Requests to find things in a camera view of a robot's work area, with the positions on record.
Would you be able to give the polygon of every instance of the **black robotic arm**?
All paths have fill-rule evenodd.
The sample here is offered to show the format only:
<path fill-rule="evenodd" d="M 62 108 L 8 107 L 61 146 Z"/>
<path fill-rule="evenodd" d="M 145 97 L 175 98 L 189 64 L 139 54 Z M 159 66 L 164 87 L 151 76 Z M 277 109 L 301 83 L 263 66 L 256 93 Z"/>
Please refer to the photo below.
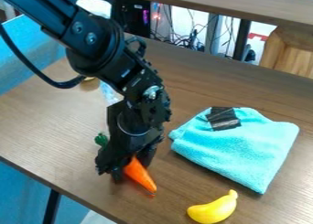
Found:
<path fill-rule="evenodd" d="M 163 122 L 169 121 L 170 99 L 155 69 L 144 59 L 146 43 L 124 41 L 122 29 L 111 19 L 95 16 L 77 0 L 6 0 L 66 46 L 74 70 L 97 77 L 124 95 L 108 107 L 109 143 L 95 159 L 99 174 L 118 180 L 134 155 L 148 166 L 162 141 Z M 133 51 L 129 44 L 139 43 Z"/>

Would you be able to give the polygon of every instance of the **yellow banana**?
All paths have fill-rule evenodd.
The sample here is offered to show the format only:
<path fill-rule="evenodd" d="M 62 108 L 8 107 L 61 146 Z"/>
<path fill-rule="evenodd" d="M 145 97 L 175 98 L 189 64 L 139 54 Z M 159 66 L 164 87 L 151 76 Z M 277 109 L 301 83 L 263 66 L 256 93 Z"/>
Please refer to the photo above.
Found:
<path fill-rule="evenodd" d="M 230 190 L 227 196 L 221 197 L 209 204 L 191 206 L 188 215 L 203 224 L 211 224 L 227 219 L 236 209 L 238 194 Z"/>

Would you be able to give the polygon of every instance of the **black cable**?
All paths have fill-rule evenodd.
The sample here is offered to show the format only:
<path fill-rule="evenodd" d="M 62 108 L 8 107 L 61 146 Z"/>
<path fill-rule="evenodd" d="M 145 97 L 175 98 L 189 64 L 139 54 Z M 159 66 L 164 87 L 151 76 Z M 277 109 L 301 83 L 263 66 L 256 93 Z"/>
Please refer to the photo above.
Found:
<path fill-rule="evenodd" d="M 76 78 L 68 81 L 63 82 L 57 82 L 46 76 L 44 73 L 42 73 L 38 68 L 36 68 L 24 55 L 23 53 L 17 48 L 15 43 L 12 41 L 10 36 L 7 35 L 2 22 L 0 22 L 0 35 L 2 36 L 4 42 L 10 47 L 10 49 L 13 51 L 13 53 L 29 68 L 31 71 L 33 71 L 36 75 L 38 75 L 42 80 L 44 80 L 46 83 L 50 84 L 53 87 L 59 88 L 59 89 L 70 89 L 75 87 L 77 84 L 82 82 L 86 77 L 79 75 Z"/>
<path fill-rule="evenodd" d="M 191 27 L 191 32 L 190 32 L 190 34 L 193 32 L 193 28 L 194 28 L 194 26 L 195 26 L 195 20 L 194 20 L 194 18 L 193 18 L 193 15 L 191 14 L 191 12 L 190 12 L 190 9 L 187 9 L 187 11 L 188 11 L 188 13 L 189 13 L 189 15 L 190 15 L 190 18 L 191 18 L 191 24 L 192 24 L 192 27 Z"/>
<path fill-rule="evenodd" d="M 232 26 L 232 27 L 231 27 L 231 30 L 228 28 L 227 19 L 228 19 L 228 17 L 227 17 L 226 20 L 225 20 L 225 25 L 226 25 L 226 27 L 227 27 L 228 32 L 230 33 L 230 38 L 229 38 L 229 40 L 228 40 L 228 42 L 227 42 L 227 48 L 226 48 L 226 51 L 225 51 L 225 58 L 228 56 L 227 54 L 228 54 L 228 50 L 229 50 L 230 45 L 231 45 L 231 41 L 232 41 L 232 32 L 233 32 L 233 17 L 232 17 L 232 22 L 231 22 L 231 26 Z"/>

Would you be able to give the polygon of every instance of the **wooden table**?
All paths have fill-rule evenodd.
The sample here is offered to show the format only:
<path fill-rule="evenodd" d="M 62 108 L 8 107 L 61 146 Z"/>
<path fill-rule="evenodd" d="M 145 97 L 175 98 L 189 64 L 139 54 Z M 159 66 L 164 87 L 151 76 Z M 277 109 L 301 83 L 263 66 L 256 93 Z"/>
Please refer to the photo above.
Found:
<path fill-rule="evenodd" d="M 154 198 L 128 181 L 97 176 L 93 137 L 105 126 L 97 82 L 57 90 L 34 77 L 1 97 L 0 155 L 8 164 L 117 222 L 193 223 L 186 208 L 238 191 L 238 208 L 224 223 L 311 223 L 313 219 L 313 80 L 148 41 L 147 57 L 159 69 L 172 99 L 168 131 L 210 106 L 248 106 L 301 131 L 263 195 L 194 165 L 170 151 L 166 139 L 149 167 Z M 46 70 L 73 76 L 66 60 Z"/>

